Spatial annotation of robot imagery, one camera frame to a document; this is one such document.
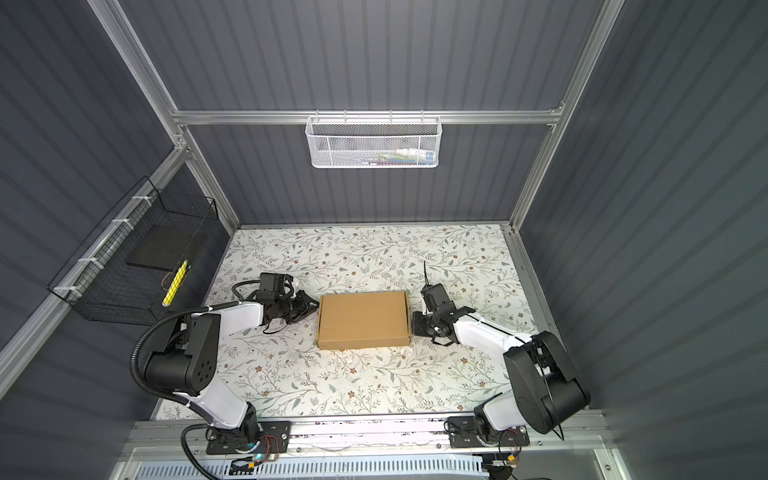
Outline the brown cardboard box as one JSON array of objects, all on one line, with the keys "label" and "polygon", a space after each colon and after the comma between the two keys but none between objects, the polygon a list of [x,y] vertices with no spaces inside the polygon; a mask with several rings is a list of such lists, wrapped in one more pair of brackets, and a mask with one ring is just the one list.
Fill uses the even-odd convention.
[{"label": "brown cardboard box", "polygon": [[316,343],[320,350],[406,347],[412,342],[405,291],[325,295]]}]

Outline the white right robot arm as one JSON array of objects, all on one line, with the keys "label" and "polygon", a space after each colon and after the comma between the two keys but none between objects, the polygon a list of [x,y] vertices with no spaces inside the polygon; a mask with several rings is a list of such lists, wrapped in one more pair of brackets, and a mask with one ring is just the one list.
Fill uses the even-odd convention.
[{"label": "white right robot arm", "polygon": [[501,361],[511,390],[473,410],[470,428],[484,445],[519,446],[523,430],[556,433],[561,424],[591,403],[571,357],[556,335],[512,332],[485,319],[471,307],[458,307],[444,286],[427,282],[421,289],[426,310],[412,314],[412,333],[435,345],[463,345]]}]

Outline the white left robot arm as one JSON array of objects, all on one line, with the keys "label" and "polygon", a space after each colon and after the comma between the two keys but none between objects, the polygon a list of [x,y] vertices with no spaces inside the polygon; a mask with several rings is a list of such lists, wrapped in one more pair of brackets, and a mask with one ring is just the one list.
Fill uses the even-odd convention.
[{"label": "white left robot arm", "polygon": [[151,325],[132,351],[134,382],[147,393],[187,407],[211,437],[238,451],[255,449],[264,434],[255,408],[217,374],[222,340],[246,330],[273,331],[315,313],[320,302],[293,286],[288,274],[264,272],[231,287],[230,302],[172,313]]}]

